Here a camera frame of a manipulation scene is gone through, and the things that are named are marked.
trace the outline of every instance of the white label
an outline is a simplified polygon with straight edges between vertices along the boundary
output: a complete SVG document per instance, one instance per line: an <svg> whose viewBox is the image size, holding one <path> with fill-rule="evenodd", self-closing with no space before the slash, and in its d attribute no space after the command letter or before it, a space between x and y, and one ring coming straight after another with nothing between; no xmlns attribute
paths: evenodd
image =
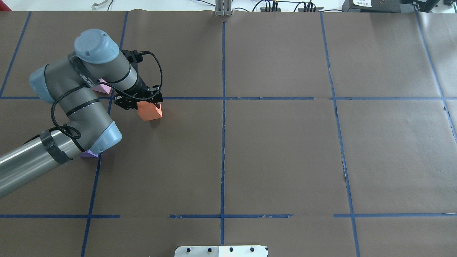
<svg viewBox="0 0 457 257"><path fill-rule="evenodd" d="M371 7L371 0L352 0L355 5Z"/></svg>

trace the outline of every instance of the gray metal bracket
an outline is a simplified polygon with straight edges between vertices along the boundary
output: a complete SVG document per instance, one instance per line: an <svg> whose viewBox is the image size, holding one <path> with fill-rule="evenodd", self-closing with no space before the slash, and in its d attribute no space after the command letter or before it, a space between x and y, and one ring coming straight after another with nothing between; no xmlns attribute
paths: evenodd
<svg viewBox="0 0 457 257"><path fill-rule="evenodd" d="M231 16L232 12L232 0L216 0L216 16Z"/></svg>

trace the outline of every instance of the pink block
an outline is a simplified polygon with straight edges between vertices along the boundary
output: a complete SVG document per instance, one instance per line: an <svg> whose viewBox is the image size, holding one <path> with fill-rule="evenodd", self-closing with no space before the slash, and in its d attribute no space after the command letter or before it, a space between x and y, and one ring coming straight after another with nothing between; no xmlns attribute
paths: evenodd
<svg viewBox="0 0 457 257"><path fill-rule="evenodd" d="M105 94L111 93L111 89L112 88L110 86L107 86L107 85L104 85L104 84L99 84L98 86L92 87L93 91L97 91L97 92L101 92L101 93L105 93Z"/></svg>
<svg viewBox="0 0 457 257"><path fill-rule="evenodd" d="M98 154L94 154L90 150L87 150L84 153L80 154L80 157L98 157Z"/></svg>

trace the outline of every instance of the orange block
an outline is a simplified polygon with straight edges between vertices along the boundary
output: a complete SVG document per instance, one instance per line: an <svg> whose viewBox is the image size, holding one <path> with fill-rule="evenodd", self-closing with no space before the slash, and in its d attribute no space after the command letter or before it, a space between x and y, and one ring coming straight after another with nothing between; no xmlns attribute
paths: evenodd
<svg viewBox="0 0 457 257"><path fill-rule="evenodd" d="M144 121L162 118L162 105L159 103L160 108L153 103L141 101L137 102L138 116Z"/></svg>

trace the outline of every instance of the white bracket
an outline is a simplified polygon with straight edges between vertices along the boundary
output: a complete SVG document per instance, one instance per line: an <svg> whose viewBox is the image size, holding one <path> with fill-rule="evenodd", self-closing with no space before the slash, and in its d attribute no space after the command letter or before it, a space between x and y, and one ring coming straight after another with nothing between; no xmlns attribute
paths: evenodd
<svg viewBox="0 0 457 257"><path fill-rule="evenodd" d="M216 16L231 16L232 12L232 0L216 0Z"/></svg>
<svg viewBox="0 0 457 257"><path fill-rule="evenodd" d="M267 246L180 246L175 257L268 257Z"/></svg>

